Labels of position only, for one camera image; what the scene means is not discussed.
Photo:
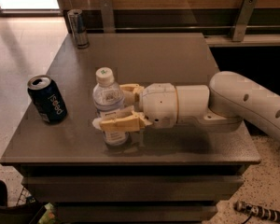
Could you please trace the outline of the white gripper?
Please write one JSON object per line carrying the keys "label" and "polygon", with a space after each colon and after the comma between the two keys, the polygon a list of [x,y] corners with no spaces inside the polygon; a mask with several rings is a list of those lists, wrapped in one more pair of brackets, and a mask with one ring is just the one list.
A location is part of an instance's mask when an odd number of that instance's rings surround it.
{"label": "white gripper", "polygon": [[96,118],[95,129],[104,132],[139,132],[146,126],[156,129],[172,128],[177,121],[176,88],[170,83],[154,83],[146,88],[139,84],[121,84],[126,106],[139,101],[142,112],[132,111],[129,116],[114,119]]}

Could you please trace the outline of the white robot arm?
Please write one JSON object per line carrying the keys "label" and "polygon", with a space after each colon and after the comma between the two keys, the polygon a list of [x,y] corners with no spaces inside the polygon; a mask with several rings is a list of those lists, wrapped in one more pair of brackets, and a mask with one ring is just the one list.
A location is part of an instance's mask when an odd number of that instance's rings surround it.
{"label": "white robot arm", "polygon": [[280,143],[280,96],[233,72],[218,72],[209,84],[175,86],[154,83],[118,84],[113,71],[96,72],[92,98],[98,117],[92,125],[111,145],[127,140],[129,132],[195,125],[227,130],[247,120]]}

